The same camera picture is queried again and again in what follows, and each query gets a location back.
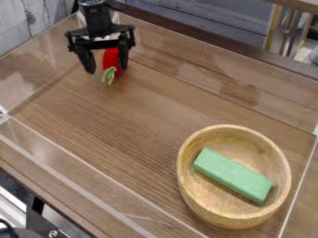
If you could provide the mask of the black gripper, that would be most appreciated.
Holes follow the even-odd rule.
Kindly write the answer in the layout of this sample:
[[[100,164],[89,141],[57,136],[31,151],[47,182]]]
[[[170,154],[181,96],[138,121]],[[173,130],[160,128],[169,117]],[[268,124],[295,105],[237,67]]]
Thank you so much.
[[[64,33],[68,51],[76,52],[80,64],[89,74],[96,71],[92,49],[117,47],[120,70],[124,71],[126,69],[129,48],[134,46],[133,30],[134,27],[132,25],[113,24],[109,30],[102,33],[89,34],[86,27]]]

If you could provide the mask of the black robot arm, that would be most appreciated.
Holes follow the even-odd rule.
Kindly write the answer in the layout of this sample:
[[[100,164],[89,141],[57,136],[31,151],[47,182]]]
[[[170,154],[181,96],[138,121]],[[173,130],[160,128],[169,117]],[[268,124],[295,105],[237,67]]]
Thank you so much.
[[[129,50],[134,46],[134,27],[113,23],[110,8],[114,6],[108,0],[77,0],[77,4],[85,26],[64,33],[68,51],[77,55],[84,70],[93,74],[96,72],[96,60],[92,51],[116,48],[118,69],[125,70]]]

